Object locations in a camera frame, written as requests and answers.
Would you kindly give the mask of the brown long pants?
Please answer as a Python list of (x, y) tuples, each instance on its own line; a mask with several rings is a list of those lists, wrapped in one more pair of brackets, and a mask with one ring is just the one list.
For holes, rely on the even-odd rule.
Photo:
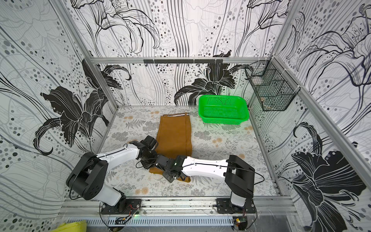
[(189, 113), (160, 117), (156, 152), (170, 159), (179, 155), (191, 156), (191, 122)]

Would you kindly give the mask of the green plastic basket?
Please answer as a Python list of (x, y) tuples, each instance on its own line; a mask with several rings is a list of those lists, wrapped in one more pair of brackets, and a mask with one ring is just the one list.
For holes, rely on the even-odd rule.
[(249, 120), (246, 101), (238, 96), (203, 95), (198, 113), (204, 123), (240, 125)]

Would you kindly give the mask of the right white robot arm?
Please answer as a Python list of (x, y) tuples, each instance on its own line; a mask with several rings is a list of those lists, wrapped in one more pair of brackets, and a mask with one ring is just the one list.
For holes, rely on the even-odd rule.
[(193, 176), (222, 180), (231, 190), (231, 204), (239, 208), (244, 208), (246, 200), (254, 197), (255, 169), (235, 155), (222, 160), (196, 159), (190, 156), (170, 159), (160, 155), (155, 167), (163, 171), (162, 175), (170, 183), (177, 178)]

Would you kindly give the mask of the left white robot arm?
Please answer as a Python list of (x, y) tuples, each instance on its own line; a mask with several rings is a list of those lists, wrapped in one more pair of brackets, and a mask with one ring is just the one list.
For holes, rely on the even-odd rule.
[(131, 160), (138, 160), (145, 169), (152, 167), (157, 159), (157, 146), (157, 140), (147, 136), (140, 142), (132, 141), (110, 152), (88, 152), (80, 158), (68, 176), (66, 185), (85, 200), (118, 206), (124, 201), (125, 194), (105, 183), (106, 174)]

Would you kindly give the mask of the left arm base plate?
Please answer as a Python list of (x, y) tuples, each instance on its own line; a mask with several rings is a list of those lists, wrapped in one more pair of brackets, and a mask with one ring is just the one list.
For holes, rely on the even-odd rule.
[(122, 199), (115, 206), (103, 204), (100, 208), (102, 215), (134, 215), (141, 207), (141, 199)]

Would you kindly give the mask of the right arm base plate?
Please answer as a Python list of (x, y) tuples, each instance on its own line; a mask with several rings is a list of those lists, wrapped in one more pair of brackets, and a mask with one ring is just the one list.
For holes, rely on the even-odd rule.
[(244, 206), (233, 205), (230, 198), (217, 198), (216, 207), (219, 214), (255, 214), (257, 212), (251, 198), (245, 200)]

